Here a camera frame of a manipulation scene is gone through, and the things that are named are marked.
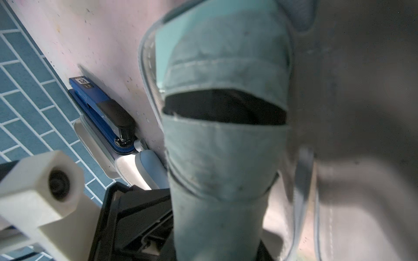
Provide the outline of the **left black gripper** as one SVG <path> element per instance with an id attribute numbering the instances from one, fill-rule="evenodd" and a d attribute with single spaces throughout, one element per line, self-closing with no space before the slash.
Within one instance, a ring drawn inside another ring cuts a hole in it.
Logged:
<path id="1" fill-rule="evenodd" d="M 169 189 L 144 190 L 120 182 L 105 194 L 90 261 L 174 261 Z"/>

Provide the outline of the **mint green umbrella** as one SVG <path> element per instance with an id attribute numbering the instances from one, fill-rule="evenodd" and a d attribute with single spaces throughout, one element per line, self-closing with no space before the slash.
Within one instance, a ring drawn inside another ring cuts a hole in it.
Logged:
<path id="1" fill-rule="evenodd" d="M 292 44 L 277 1 L 187 1 L 138 49 L 164 135 L 179 261 L 254 261 L 285 150 Z"/>

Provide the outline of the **grey sleeve back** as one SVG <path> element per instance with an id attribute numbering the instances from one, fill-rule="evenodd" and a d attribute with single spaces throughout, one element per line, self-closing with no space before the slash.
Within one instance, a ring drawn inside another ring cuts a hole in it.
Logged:
<path id="1" fill-rule="evenodd" d="M 418 258 L 417 1 L 269 1 L 292 44 L 278 260 Z"/>

